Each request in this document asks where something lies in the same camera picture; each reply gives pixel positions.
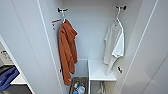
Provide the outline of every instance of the orange robe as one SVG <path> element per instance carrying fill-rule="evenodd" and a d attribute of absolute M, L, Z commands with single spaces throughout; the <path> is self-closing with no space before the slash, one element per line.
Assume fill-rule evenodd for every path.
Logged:
<path fill-rule="evenodd" d="M 77 32 L 72 28 L 68 20 L 62 23 L 59 29 L 59 50 L 64 83 L 71 85 L 70 73 L 75 73 L 75 63 L 77 62 L 77 52 L 75 46 L 75 36 Z"/>

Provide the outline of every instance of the white wardrobe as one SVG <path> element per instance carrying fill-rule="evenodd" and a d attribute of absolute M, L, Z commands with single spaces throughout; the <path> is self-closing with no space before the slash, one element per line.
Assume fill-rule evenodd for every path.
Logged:
<path fill-rule="evenodd" d="M 68 94 L 60 72 L 58 8 L 78 32 L 78 63 L 72 77 L 88 77 L 88 59 L 103 59 L 104 36 L 117 12 L 124 27 L 125 56 L 112 70 L 116 82 L 105 82 L 107 94 L 167 94 L 167 0 L 1 0 L 0 41 L 33 94 Z M 100 82 L 91 83 L 97 94 Z"/>

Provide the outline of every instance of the shelf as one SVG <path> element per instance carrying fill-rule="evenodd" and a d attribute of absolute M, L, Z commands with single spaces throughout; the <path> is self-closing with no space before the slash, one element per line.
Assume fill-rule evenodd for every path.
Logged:
<path fill-rule="evenodd" d="M 89 59 L 88 68 L 89 68 L 89 80 L 90 81 L 116 81 L 114 73 L 111 73 L 106 76 L 105 72 L 108 65 L 103 64 L 103 60 Z"/>
<path fill-rule="evenodd" d="M 21 74 L 19 74 L 12 82 L 11 84 L 27 84 Z"/>

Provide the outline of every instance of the coat hook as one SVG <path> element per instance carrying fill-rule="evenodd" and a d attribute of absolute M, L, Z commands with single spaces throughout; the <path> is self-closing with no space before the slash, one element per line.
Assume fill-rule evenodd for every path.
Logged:
<path fill-rule="evenodd" d="M 127 6 L 123 6 L 123 7 L 120 7 L 121 9 L 123 10 L 126 10 L 127 9 Z"/>
<path fill-rule="evenodd" d="M 61 11 L 67 11 L 68 9 L 60 9 L 60 8 L 58 8 L 58 12 L 61 12 Z"/>

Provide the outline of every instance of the floor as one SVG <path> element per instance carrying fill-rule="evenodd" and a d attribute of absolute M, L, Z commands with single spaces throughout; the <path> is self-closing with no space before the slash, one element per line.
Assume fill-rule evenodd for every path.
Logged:
<path fill-rule="evenodd" d="M 27 85 L 12 85 L 0 94 L 32 94 Z"/>

